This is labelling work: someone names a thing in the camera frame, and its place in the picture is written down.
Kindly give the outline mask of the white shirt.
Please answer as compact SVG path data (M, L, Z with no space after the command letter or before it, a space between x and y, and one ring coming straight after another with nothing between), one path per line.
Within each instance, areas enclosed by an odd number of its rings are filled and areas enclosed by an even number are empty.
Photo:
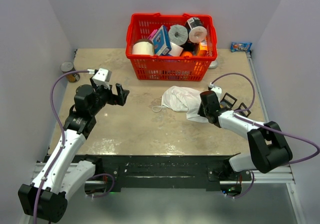
M159 113L163 108L168 108L175 112L185 112L188 121L208 123L205 117L198 114L201 104L200 93L196 89L172 86L163 93L161 104L153 106L152 111Z

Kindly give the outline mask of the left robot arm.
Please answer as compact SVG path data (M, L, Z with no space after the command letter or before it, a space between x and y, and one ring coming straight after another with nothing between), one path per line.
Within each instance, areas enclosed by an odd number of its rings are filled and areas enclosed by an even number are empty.
M72 171L71 162L85 143L96 124L96 114L106 105L126 103L129 91L116 84L117 93L111 87L96 84L81 85L75 91L74 105L70 108L60 140L43 169L18 190L19 200L25 214L57 223L64 215L68 202L88 179L103 176L100 158L81 160Z

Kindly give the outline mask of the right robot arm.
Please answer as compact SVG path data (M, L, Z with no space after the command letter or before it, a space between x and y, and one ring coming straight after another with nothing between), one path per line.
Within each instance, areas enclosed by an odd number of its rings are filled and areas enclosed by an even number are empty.
M200 93L198 114L209 123L243 137L248 141L250 153L236 154L225 161L223 175L228 180L235 180L243 170L258 170L261 173L289 163L293 153L281 135L279 125L255 122L228 107L221 107L214 91Z

